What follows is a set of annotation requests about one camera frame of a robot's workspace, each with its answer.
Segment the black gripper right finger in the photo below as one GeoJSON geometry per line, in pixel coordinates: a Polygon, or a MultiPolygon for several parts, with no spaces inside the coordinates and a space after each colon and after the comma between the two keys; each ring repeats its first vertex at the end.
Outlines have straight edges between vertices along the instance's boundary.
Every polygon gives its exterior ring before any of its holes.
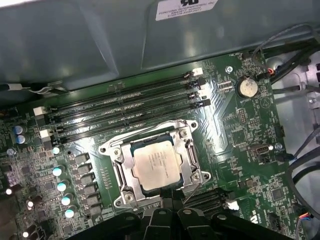
{"type": "Polygon", "coordinates": [[[238,216],[218,212],[211,219],[196,208],[185,208],[182,191],[172,193],[173,209],[183,228],[184,240],[289,240],[288,236],[238,216]]]}

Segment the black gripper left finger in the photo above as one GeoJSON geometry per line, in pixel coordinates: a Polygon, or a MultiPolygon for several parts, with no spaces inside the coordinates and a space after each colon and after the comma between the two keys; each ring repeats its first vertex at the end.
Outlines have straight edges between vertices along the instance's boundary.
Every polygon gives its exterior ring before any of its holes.
{"type": "Polygon", "coordinates": [[[174,219],[174,191],[160,193],[160,208],[114,216],[84,233],[86,240],[169,240],[174,219]]]}

